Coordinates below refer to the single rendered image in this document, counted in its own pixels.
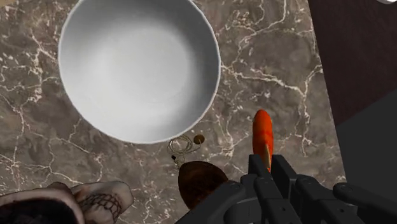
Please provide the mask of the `dark brown egg-shaped object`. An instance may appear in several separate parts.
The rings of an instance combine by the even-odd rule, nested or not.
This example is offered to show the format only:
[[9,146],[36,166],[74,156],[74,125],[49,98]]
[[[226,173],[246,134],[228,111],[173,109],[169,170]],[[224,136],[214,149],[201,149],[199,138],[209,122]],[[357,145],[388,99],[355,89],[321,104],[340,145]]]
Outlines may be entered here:
[[226,174],[205,161],[191,161],[179,168],[178,188],[188,209],[194,209],[220,185],[227,182]]

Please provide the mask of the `pale figure with dark markings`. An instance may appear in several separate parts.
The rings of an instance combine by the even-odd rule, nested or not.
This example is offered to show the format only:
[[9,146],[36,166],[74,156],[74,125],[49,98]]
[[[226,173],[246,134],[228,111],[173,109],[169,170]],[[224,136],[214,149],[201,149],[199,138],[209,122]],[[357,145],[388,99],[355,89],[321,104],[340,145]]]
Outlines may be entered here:
[[0,196],[0,224],[115,224],[134,203],[128,184],[61,182]]

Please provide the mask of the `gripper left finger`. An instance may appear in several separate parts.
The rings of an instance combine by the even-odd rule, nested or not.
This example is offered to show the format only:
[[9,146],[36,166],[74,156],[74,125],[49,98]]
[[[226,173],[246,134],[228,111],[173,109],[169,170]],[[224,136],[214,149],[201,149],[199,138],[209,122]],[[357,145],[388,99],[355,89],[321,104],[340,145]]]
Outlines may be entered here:
[[239,182],[223,183],[175,224],[302,224],[260,156],[250,155],[248,166]]

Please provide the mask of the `white bowl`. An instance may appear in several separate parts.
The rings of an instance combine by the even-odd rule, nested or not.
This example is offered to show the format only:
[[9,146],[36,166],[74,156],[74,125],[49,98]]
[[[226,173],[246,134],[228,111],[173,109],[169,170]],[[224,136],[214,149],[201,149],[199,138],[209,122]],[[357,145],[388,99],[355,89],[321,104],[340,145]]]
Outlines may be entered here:
[[221,76],[216,36],[192,0],[78,0],[58,62],[79,114],[137,144],[190,130],[211,107]]

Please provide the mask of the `orange carrot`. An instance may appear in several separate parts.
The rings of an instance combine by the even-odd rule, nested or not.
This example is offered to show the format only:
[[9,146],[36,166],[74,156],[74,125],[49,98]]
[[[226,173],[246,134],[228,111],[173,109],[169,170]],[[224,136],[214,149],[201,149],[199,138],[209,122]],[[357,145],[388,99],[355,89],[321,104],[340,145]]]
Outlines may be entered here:
[[270,115],[263,109],[256,112],[253,119],[253,153],[260,156],[264,166],[271,171],[274,150],[274,135]]

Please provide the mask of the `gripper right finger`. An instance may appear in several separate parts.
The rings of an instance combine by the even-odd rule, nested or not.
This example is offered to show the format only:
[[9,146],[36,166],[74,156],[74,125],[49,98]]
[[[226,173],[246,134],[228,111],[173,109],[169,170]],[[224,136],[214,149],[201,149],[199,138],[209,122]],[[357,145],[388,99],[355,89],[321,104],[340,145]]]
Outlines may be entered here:
[[397,224],[397,202],[349,183],[328,189],[282,155],[272,156],[271,175],[303,224]]

